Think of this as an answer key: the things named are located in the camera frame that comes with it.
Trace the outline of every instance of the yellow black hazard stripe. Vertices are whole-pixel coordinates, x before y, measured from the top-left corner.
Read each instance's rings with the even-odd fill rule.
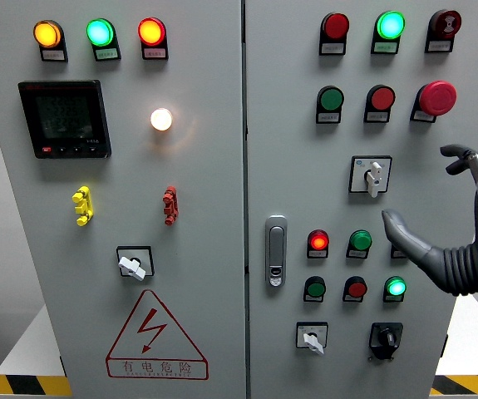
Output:
[[[478,376],[435,376],[431,395],[478,395]]]
[[[3,394],[71,397],[72,391],[67,377],[0,374],[0,395]]]

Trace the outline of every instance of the warning sign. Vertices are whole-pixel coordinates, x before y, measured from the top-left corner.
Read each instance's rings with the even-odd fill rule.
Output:
[[[142,292],[106,358],[109,377],[207,380],[209,364],[164,303]]]

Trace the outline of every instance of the digital power meter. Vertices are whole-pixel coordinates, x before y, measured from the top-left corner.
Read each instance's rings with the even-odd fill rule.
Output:
[[[37,158],[107,158],[99,81],[23,81],[22,107]]]

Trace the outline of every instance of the robotic hand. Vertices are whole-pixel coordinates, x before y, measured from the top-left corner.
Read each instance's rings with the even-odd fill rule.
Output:
[[[478,293],[478,153],[463,145],[440,148],[444,156],[458,160],[447,166],[450,175],[469,169],[476,184],[475,242],[465,247],[441,249],[413,234],[403,218],[393,209],[382,211],[385,231],[392,244],[423,270],[434,284],[446,293]]]

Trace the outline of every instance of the yellow terminal connector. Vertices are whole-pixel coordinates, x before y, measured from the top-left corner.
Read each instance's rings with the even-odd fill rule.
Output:
[[[80,215],[76,221],[76,224],[78,224],[78,226],[85,226],[89,220],[91,220],[92,215],[94,214],[91,202],[91,191],[89,190],[89,187],[86,185],[80,187],[72,196],[72,202],[76,204],[74,211]]]

